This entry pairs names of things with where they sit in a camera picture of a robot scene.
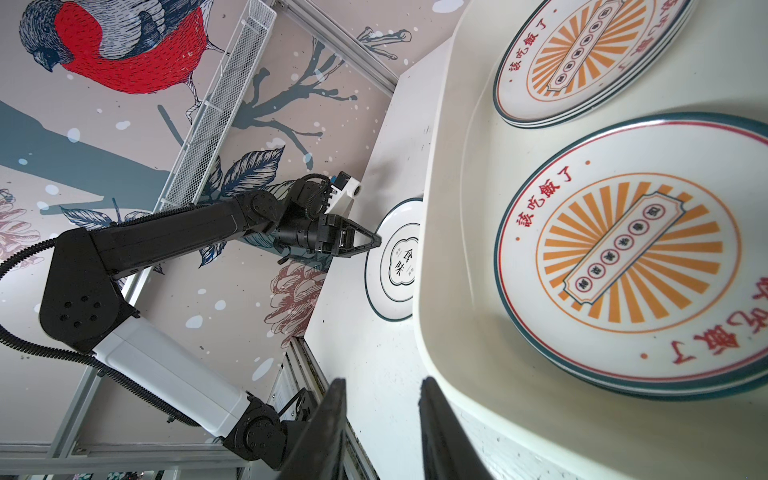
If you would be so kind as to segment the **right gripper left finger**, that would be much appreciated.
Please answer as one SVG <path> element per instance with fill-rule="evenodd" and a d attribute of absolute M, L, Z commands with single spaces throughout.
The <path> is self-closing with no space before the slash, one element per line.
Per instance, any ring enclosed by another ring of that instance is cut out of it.
<path fill-rule="evenodd" d="M 337 480 L 344 477 L 346 381 L 337 378 L 304 429 L 278 475 L 279 480 Z"/>

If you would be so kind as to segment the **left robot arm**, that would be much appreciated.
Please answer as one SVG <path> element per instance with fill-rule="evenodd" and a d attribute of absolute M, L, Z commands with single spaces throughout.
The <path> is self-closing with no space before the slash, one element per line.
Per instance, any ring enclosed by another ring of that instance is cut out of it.
<path fill-rule="evenodd" d="M 198 426 L 230 452 L 279 469 L 305 429 L 231 384 L 158 328 L 163 293 L 147 283 L 137 302 L 122 278 L 193 252 L 262 235 L 279 254 L 266 321 L 285 340 L 301 336 L 320 292 L 307 254 L 349 258 L 379 247 L 380 236 L 348 219 L 341 191 L 326 177 L 293 182 L 284 197 L 256 189 L 210 205 L 189 205 L 110 224 L 79 227 L 49 242 L 53 251 L 40 323 L 61 343 L 57 356 L 91 365 L 171 420 Z"/>

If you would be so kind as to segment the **green ring plate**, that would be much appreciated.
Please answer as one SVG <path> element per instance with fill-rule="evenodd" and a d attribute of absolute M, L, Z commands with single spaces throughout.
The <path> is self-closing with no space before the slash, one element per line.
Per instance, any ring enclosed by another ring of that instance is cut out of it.
<path fill-rule="evenodd" d="M 549 353 L 540 352 L 550 363 L 592 386 L 621 395 L 659 401 L 698 401 L 720 399 L 751 392 L 767 385 L 767 357 L 713 378 L 654 384 L 609 379 L 588 374 L 583 368 Z"/>

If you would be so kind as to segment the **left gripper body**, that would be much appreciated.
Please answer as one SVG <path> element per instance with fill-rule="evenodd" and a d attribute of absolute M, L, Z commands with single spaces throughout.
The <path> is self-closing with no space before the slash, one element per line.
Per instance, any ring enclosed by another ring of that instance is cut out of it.
<path fill-rule="evenodd" d="M 348 254 L 347 219 L 337 214 L 322 214 L 309 219 L 304 214 L 287 213 L 272 232 L 273 247 L 280 252 L 302 248 L 334 257 Z"/>

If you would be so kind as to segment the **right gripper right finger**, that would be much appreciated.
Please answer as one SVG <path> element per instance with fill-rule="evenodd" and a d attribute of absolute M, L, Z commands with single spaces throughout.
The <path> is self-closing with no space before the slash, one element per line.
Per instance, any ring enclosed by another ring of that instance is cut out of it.
<path fill-rule="evenodd" d="M 492 479 L 433 377 L 422 382 L 419 414 L 425 479 Z"/>

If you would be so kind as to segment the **white flower plate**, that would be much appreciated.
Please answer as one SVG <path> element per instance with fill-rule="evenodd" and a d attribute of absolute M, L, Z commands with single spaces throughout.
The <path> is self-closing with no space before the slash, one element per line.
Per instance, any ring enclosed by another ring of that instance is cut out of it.
<path fill-rule="evenodd" d="M 384 321 L 400 322 L 412 316 L 423 206 L 423 199 L 417 197 L 394 206 L 376 230 L 381 245 L 366 255 L 366 298 Z"/>

